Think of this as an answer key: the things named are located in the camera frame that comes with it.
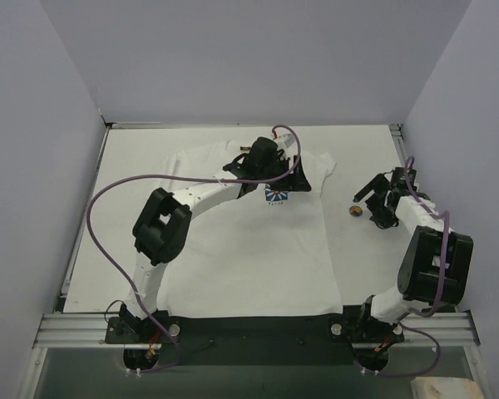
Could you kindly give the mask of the round orange blue brooch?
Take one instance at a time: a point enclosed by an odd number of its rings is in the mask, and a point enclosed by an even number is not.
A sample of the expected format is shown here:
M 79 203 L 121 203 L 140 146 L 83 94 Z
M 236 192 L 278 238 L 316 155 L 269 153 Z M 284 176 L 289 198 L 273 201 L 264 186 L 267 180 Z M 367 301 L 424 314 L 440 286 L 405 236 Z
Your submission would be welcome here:
M 348 212 L 353 217 L 361 217 L 363 215 L 363 209 L 358 205 L 352 205 L 349 207 Z

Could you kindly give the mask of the white t-shirt with flower print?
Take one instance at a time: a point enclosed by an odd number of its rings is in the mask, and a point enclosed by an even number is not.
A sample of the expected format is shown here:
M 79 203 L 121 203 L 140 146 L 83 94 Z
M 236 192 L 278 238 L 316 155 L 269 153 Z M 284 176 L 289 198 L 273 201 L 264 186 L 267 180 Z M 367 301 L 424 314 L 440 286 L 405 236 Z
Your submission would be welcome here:
M 160 309 L 187 318 L 340 313 L 321 191 L 331 155 L 302 153 L 312 189 L 260 186 L 190 224 L 182 253 L 166 268 Z

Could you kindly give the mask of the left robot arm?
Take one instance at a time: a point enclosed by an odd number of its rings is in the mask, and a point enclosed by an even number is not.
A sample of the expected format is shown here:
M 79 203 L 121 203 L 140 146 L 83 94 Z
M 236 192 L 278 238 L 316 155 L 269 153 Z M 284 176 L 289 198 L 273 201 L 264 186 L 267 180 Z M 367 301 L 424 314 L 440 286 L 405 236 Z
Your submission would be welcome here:
M 259 185 L 284 193 L 312 190 L 296 135 L 260 137 L 213 178 L 174 192 L 159 188 L 151 193 L 132 229 L 138 255 L 132 278 L 135 286 L 119 311 L 124 331 L 132 340 L 144 342 L 153 334 L 154 322 L 149 316 L 158 310 L 163 274 L 182 252 L 190 222 L 217 205 L 244 197 Z

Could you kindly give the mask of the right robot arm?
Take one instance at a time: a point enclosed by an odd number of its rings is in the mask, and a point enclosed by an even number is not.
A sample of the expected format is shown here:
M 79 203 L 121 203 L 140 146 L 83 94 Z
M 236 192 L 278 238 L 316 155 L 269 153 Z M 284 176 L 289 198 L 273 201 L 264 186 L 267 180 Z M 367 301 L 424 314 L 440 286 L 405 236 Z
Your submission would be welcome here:
M 432 316 L 463 298 L 471 265 L 473 240 L 450 227 L 449 214 L 436 211 L 430 197 L 417 190 L 416 171 L 398 167 L 391 176 L 375 175 L 354 197 L 365 201 L 370 221 L 380 229 L 404 226 L 410 242 L 397 282 L 367 298 L 356 328 L 389 329 L 411 314 Z

